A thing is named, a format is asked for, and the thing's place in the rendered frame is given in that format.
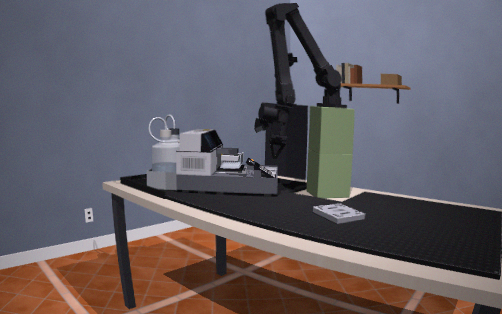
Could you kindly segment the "white plastic bottle with cap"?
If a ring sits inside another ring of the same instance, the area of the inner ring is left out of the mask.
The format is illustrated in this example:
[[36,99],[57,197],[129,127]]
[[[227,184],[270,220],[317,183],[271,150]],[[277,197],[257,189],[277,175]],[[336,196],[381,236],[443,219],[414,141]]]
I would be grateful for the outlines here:
[[[162,141],[170,141],[171,130],[160,130]],[[180,146],[174,143],[157,143],[152,146],[152,171],[176,173],[176,151]]]

